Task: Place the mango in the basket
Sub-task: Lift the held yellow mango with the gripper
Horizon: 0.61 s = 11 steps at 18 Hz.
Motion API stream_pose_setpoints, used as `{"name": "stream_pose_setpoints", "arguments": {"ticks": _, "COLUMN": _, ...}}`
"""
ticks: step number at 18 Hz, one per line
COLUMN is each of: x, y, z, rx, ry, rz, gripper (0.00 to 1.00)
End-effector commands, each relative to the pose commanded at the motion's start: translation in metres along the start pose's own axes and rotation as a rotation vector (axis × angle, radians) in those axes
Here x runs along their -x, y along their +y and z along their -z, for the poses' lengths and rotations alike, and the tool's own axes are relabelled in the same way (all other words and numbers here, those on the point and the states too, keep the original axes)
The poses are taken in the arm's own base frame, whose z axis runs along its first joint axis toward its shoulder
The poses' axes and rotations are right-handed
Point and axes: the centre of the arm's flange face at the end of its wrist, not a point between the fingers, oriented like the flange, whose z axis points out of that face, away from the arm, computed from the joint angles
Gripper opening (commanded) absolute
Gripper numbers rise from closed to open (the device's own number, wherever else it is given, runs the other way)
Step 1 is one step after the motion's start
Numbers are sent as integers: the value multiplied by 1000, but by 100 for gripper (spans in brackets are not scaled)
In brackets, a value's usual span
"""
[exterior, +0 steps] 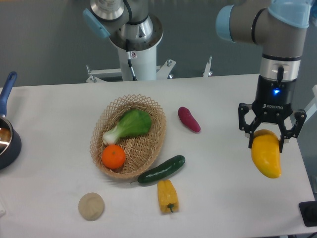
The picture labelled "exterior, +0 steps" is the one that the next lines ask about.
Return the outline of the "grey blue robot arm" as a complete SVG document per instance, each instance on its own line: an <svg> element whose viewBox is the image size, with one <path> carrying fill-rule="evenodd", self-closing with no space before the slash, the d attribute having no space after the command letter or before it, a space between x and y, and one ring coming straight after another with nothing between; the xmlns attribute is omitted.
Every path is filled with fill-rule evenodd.
<svg viewBox="0 0 317 238"><path fill-rule="evenodd" d="M217 35L231 42L262 47L262 60L255 100L240 103L239 128L253 145L262 123L276 124L279 148L298 137L306 112L292 109L311 3L308 0L247 0L223 7L217 15Z"/></svg>

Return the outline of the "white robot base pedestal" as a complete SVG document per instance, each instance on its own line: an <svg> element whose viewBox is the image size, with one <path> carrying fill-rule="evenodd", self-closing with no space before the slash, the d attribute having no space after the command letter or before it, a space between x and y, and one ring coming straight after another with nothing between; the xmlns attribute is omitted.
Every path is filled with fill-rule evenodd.
<svg viewBox="0 0 317 238"><path fill-rule="evenodd" d="M157 45L163 36L160 20L147 0L92 0L83 11L90 30L116 47L124 81L157 78Z"/></svg>

